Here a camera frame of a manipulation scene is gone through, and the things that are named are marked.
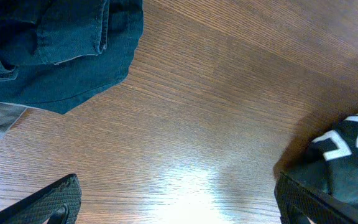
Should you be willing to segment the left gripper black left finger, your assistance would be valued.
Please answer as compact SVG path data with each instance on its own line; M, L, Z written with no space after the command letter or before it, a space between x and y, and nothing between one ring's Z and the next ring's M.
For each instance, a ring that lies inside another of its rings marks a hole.
M68 174L0 211L0 223L74 224L81 207L76 174Z

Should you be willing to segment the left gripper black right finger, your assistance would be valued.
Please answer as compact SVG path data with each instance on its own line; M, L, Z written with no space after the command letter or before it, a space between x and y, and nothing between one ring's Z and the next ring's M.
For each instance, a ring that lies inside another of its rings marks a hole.
M358 224L358 209L307 187L284 172L280 173L274 194L284 224Z

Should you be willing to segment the black garment under pile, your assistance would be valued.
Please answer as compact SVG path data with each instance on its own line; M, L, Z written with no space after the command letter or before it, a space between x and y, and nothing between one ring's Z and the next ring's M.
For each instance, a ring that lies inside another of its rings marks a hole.
M287 173L358 209L358 114L312 140Z

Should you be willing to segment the folded navy blue garment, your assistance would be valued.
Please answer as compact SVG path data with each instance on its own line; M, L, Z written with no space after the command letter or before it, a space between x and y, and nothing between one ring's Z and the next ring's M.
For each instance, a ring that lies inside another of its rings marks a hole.
M141 0L1 0L0 103L65 114L127 77L143 29Z

